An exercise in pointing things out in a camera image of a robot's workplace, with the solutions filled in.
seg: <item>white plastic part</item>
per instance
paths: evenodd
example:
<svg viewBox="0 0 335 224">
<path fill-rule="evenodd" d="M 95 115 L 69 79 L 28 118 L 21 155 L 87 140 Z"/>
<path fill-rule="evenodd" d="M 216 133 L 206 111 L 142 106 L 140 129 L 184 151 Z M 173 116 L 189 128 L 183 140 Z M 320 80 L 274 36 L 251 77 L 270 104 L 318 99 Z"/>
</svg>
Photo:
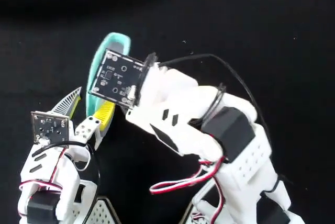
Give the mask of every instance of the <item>white plastic part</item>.
<svg viewBox="0 0 335 224">
<path fill-rule="evenodd" d="M 81 185 L 84 185 L 84 189 L 81 196 L 81 203 L 74 203 L 71 215 L 71 222 L 73 224 L 82 224 L 90 210 L 91 204 L 94 199 L 94 195 L 97 189 L 97 185 L 91 181 L 80 181 Z"/>
<path fill-rule="evenodd" d="M 34 144 L 30 149 L 25 165 L 22 168 L 20 174 L 21 182 L 34 180 L 36 178 L 44 181 L 48 181 L 50 179 L 60 152 L 59 150 L 52 148 L 36 157 L 32 157 L 32 154 L 39 150 L 41 147 L 41 145 Z M 39 166 L 41 168 L 33 172 L 34 168 Z"/>
<path fill-rule="evenodd" d="M 100 133 L 101 121 L 93 116 L 89 116 L 83 122 L 81 122 L 74 130 L 74 141 L 80 143 L 87 143 L 87 141 L 95 134 L 95 145 L 94 149 L 97 150 L 101 144 L 103 137 Z"/>
<path fill-rule="evenodd" d="M 155 63 L 149 69 L 142 85 L 139 106 L 152 106 L 165 101 L 171 94 L 197 86 L 197 81 L 192 77 L 175 69 L 159 68 L 158 64 Z"/>
<path fill-rule="evenodd" d="M 271 147 L 264 128 L 254 124 L 254 139 L 246 146 L 239 156 L 220 169 L 219 176 L 225 186 L 231 189 L 243 189 L 258 170 L 269 160 Z"/>
<path fill-rule="evenodd" d="M 42 168 L 33 173 L 30 173 L 29 170 L 31 169 L 31 166 L 36 164 L 36 157 L 31 157 L 31 154 L 37 149 L 39 149 L 39 146 L 37 145 L 34 145 L 31 149 L 24 169 L 21 172 L 22 182 L 33 179 L 39 179 L 48 182 L 51 177 L 52 171 L 60 155 L 60 151 L 57 149 L 49 149 L 44 152 L 47 156 L 40 160 L 42 163 Z M 62 187 L 60 200 L 58 201 L 56 208 L 56 217 L 58 220 L 66 220 L 69 209 L 71 209 L 71 204 L 74 202 L 79 182 L 80 178 L 72 161 L 70 161 L 66 156 L 63 156 L 58 162 L 58 169 L 54 175 L 53 180 L 54 184 Z M 27 214 L 28 199 L 36 190 L 37 186 L 30 183 L 23 186 L 22 194 L 18 203 L 18 211 L 20 213 Z"/>
<path fill-rule="evenodd" d="M 70 94 L 68 94 L 66 97 L 64 97 L 62 100 L 56 104 L 51 111 L 55 113 L 59 113 L 65 116 L 70 116 L 73 107 L 78 102 L 78 99 L 80 98 L 80 91 L 81 87 L 75 89 Z"/>
</svg>

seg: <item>black circuit board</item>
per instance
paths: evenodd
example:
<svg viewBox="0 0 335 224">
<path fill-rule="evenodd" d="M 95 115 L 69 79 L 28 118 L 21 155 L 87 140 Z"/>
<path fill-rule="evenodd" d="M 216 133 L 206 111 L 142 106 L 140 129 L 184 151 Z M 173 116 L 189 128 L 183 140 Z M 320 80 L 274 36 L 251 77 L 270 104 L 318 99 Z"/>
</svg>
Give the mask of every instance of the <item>black circuit board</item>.
<svg viewBox="0 0 335 224">
<path fill-rule="evenodd" d="M 35 143 L 38 143 L 40 139 L 49 139 L 50 143 L 59 143 L 69 140 L 68 116 L 32 111 L 31 122 Z"/>
<path fill-rule="evenodd" d="M 138 85 L 142 67 L 141 61 L 106 49 L 89 93 L 120 106 L 132 107 L 135 100 L 130 93 Z"/>
</svg>

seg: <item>black background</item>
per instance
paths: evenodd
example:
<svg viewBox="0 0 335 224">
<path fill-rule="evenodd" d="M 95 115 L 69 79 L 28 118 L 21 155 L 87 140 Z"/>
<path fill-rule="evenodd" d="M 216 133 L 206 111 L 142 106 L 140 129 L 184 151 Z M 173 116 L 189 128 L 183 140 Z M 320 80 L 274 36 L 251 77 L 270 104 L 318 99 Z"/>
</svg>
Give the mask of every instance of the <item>black background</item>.
<svg viewBox="0 0 335 224">
<path fill-rule="evenodd" d="M 292 184 L 292 210 L 306 223 L 333 215 L 335 0 L 0 0 L 0 180 L 3 223 L 16 223 L 19 172 L 32 145 L 30 111 L 47 111 L 85 86 L 91 59 L 112 31 L 131 37 L 130 55 L 161 61 L 213 53 L 254 93 L 269 124 L 276 170 Z M 200 84 L 224 82 L 214 60 L 176 66 Z M 83 103 L 76 113 L 83 119 Z M 116 111 L 98 150 L 101 194 L 123 223 L 177 223 L 198 188 L 152 196 L 150 185 L 196 171 Z"/>
</svg>

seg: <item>red and white wire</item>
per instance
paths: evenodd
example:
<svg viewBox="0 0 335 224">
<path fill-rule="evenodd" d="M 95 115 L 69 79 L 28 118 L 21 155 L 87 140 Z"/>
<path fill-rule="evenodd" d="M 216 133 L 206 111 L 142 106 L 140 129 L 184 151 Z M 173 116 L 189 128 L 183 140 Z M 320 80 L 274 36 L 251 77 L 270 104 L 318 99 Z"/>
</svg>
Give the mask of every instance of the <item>red and white wire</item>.
<svg viewBox="0 0 335 224">
<path fill-rule="evenodd" d="M 186 186 L 193 186 L 197 183 L 206 181 L 210 178 L 212 178 L 217 171 L 220 169 L 221 164 L 224 160 L 224 157 L 222 157 L 218 162 L 215 163 L 212 171 L 207 172 L 204 175 L 198 176 L 201 173 L 202 168 L 200 167 L 198 173 L 196 173 L 194 176 L 190 178 L 186 178 L 179 181 L 166 181 L 166 182 L 159 182 L 149 188 L 149 191 L 152 194 L 163 194 L 167 192 L 171 192 L 180 188 L 184 188 Z"/>
<path fill-rule="evenodd" d="M 224 194 L 222 192 L 222 189 L 220 187 L 220 184 L 217 180 L 217 178 L 214 176 L 213 177 L 214 181 L 215 181 L 215 185 L 216 185 L 216 188 L 218 189 L 218 193 L 219 193 L 219 196 L 220 196 L 220 200 L 219 200 L 219 205 L 218 207 L 216 208 L 211 220 L 210 220 L 210 224 L 214 224 L 216 219 L 218 218 L 219 214 L 221 213 L 223 207 L 224 207 L 224 204 L 225 204 L 225 197 L 224 197 Z"/>
<path fill-rule="evenodd" d="M 52 190 L 55 190 L 55 191 L 62 191 L 62 187 L 59 186 L 59 185 L 56 185 L 54 183 L 50 183 L 50 182 L 45 182 L 45 181 L 40 181 L 40 180 L 28 180 L 28 181 L 23 181 L 20 185 L 19 185 L 19 189 L 22 190 L 23 186 L 24 185 L 27 185 L 27 184 L 37 184 L 39 185 L 39 187 L 48 187 Z"/>
<path fill-rule="evenodd" d="M 219 214 L 221 213 L 223 207 L 224 207 L 224 204 L 225 204 L 225 198 L 224 198 L 224 194 L 221 190 L 221 187 L 220 187 L 220 184 L 218 182 L 218 180 L 215 178 L 215 176 L 213 177 L 214 181 L 215 181 L 215 185 L 218 189 L 218 193 L 219 193 L 219 196 L 220 196 L 220 200 L 219 200 L 219 204 L 218 204 L 218 207 L 216 208 L 211 220 L 210 220 L 210 224 L 215 224 L 215 221 L 216 219 L 218 218 Z M 193 212 L 192 215 L 191 215 L 191 219 L 193 221 L 196 221 L 196 220 L 200 220 L 202 218 L 205 218 L 205 216 L 200 213 L 200 212 Z"/>
<path fill-rule="evenodd" d="M 60 159 L 63 157 L 65 151 L 66 151 L 66 148 L 63 148 L 63 150 L 61 151 L 61 154 L 58 157 L 57 163 L 54 166 L 54 169 L 52 171 L 52 174 L 51 174 L 51 177 L 50 177 L 50 180 L 49 180 L 50 183 L 53 183 L 54 176 L 56 175 L 56 171 L 57 171 L 57 168 L 58 168 L 58 163 L 59 163 Z"/>
</svg>

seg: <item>black tablecloth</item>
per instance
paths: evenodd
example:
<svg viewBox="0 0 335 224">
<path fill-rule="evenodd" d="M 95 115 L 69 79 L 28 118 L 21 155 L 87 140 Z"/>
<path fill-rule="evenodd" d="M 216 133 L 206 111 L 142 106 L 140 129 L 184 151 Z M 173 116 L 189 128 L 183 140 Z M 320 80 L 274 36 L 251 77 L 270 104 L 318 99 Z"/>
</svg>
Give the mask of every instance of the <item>black tablecloth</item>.
<svg viewBox="0 0 335 224">
<path fill-rule="evenodd" d="M 227 60 L 254 93 L 269 124 L 273 161 L 292 211 L 307 223 L 332 217 L 335 0 L 0 0 L 1 217 L 16 223 L 19 173 L 32 144 L 30 111 L 47 111 L 85 86 L 92 56 L 112 31 L 132 39 L 130 55 L 161 61 L 190 53 Z M 176 68 L 200 84 L 224 82 L 247 97 L 217 62 Z M 84 106 L 76 113 L 83 119 Z M 122 118 L 98 155 L 100 192 L 123 223 L 177 223 L 198 188 L 152 196 L 153 183 L 196 171 Z"/>
</svg>

